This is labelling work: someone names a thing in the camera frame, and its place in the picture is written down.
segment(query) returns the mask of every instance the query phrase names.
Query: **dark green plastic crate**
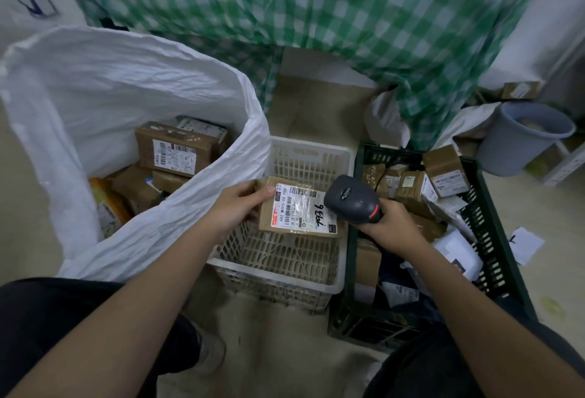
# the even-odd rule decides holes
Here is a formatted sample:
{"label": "dark green plastic crate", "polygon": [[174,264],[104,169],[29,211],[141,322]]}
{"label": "dark green plastic crate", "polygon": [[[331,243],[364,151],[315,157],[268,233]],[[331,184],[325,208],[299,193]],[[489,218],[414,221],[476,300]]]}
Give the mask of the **dark green plastic crate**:
{"label": "dark green plastic crate", "polygon": [[[362,142],[357,151],[354,175],[361,175],[364,165],[381,163],[420,165],[421,160],[422,154],[417,151],[395,150]],[[472,186],[468,193],[461,195],[468,203],[462,211],[462,216],[477,237],[478,243],[473,247],[484,263],[483,271],[475,285],[490,298],[506,296],[514,298],[522,304],[531,318],[536,319],[534,307],[514,261],[481,170],[475,159],[461,158],[461,163]],[[331,300],[328,333],[350,343],[386,352],[392,351],[431,323],[411,314],[396,314],[390,310],[375,309],[353,299],[358,234],[358,230],[349,227],[345,288]]]}

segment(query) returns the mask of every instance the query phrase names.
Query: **barcode scanner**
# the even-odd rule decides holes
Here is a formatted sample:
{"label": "barcode scanner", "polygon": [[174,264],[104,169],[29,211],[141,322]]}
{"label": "barcode scanner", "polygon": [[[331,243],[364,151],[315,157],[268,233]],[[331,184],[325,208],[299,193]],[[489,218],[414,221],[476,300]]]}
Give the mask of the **barcode scanner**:
{"label": "barcode scanner", "polygon": [[360,180],[342,174],[325,193],[325,206],[351,224],[379,222],[382,210],[378,195]]}

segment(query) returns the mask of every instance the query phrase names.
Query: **hand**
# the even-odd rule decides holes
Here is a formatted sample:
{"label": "hand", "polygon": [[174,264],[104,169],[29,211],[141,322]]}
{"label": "hand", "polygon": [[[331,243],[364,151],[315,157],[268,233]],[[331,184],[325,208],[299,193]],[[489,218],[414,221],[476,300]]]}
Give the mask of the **hand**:
{"label": "hand", "polygon": [[380,207],[384,213],[380,222],[356,225],[357,229],[374,238],[379,246],[406,260],[413,251],[429,247],[403,204],[380,199]]}
{"label": "hand", "polygon": [[199,222],[205,225],[207,231],[216,233],[218,243],[223,243],[251,209],[273,197],[276,192],[276,187],[263,187],[254,192],[255,186],[256,181],[252,180],[224,188],[209,211],[200,219]]}

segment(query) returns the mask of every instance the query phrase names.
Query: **plastic crate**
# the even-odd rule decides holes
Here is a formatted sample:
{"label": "plastic crate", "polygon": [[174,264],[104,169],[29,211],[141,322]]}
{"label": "plastic crate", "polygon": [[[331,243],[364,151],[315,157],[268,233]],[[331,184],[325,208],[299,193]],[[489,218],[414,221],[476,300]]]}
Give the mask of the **plastic crate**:
{"label": "plastic crate", "polygon": [[[272,136],[266,176],[313,184],[326,191],[340,174],[353,174],[354,154],[345,147]],[[323,313],[343,290],[347,225],[342,239],[259,231],[252,222],[216,246],[209,264],[227,288],[310,313]]]}
{"label": "plastic crate", "polygon": [[[355,175],[362,173],[363,165],[403,163],[416,166],[420,165],[421,160],[422,154],[416,151],[389,149],[362,142],[356,156]],[[531,318],[536,319],[534,307],[479,165],[471,158],[461,158],[461,162],[472,186],[469,192],[461,195],[468,203],[462,210],[462,216],[477,236],[478,242],[473,247],[484,262],[483,271],[475,285],[490,298],[511,296],[522,304]],[[391,352],[424,330],[431,322],[415,315],[393,313],[389,308],[374,308],[353,299],[359,234],[354,227],[349,227],[345,289],[331,301],[328,333],[350,343]],[[376,294],[383,295],[380,289],[377,289]]]}

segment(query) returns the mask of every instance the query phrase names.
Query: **orange package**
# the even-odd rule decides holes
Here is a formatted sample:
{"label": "orange package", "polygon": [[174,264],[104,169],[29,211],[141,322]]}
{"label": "orange package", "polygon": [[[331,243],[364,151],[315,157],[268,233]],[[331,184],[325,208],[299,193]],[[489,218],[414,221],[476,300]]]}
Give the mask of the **orange package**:
{"label": "orange package", "polygon": [[99,224],[104,238],[109,238],[132,219],[124,200],[112,190],[112,181],[90,178],[91,191],[98,209]]}

